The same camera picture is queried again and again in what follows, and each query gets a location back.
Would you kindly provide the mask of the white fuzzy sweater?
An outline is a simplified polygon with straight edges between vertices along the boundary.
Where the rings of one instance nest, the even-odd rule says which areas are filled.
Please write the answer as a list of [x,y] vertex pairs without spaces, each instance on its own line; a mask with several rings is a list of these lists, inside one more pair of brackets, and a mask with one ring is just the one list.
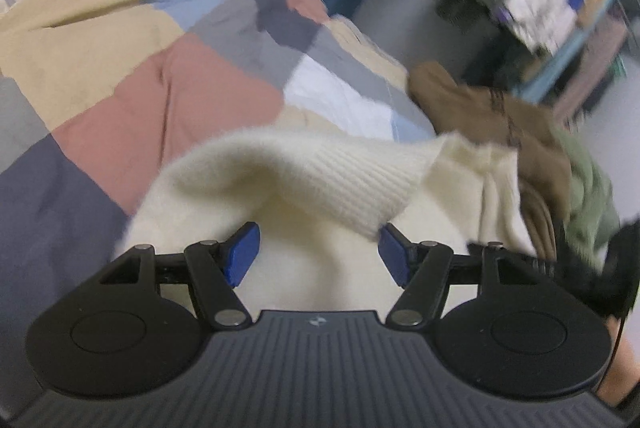
[[237,131],[167,165],[151,185],[119,250],[161,254],[225,240],[244,223],[262,231],[238,287],[263,310],[375,310],[400,290],[378,255],[392,224],[409,240],[455,252],[493,240],[534,250],[520,211],[518,155],[457,133],[413,144],[280,127]]

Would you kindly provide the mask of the folded clothes stack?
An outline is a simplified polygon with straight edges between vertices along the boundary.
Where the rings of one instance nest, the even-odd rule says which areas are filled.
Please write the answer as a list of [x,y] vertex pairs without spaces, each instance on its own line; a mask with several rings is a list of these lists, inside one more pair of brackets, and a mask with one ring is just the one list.
[[577,72],[590,32],[614,0],[477,0],[498,35],[468,65],[470,86],[542,102]]

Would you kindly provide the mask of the brown lettered hoodie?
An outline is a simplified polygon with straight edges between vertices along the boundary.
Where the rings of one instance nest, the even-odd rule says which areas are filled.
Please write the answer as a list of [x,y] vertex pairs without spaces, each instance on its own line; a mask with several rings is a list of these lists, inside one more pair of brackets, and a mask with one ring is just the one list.
[[556,258],[559,226],[570,216],[570,161],[553,133],[551,113],[495,88],[457,84],[436,62],[416,66],[408,92],[438,133],[518,151],[521,215],[536,255]]

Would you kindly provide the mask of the green fleece garment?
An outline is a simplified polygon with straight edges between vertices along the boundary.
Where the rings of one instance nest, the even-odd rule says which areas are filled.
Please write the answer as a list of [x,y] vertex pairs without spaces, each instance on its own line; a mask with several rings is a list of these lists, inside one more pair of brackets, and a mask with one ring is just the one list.
[[564,226],[565,238],[573,252],[597,268],[599,252],[620,229],[612,181],[577,136],[560,127],[553,133],[570,161],[570,218]]

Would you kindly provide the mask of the patchwork colour quilt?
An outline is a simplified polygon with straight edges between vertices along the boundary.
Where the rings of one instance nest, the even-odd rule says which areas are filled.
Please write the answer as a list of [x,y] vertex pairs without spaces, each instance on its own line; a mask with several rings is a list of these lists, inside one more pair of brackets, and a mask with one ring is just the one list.
[[96,272],[160,168],[277,124],[422,142],[403,68],[320,0],[1,0],[1,356]]

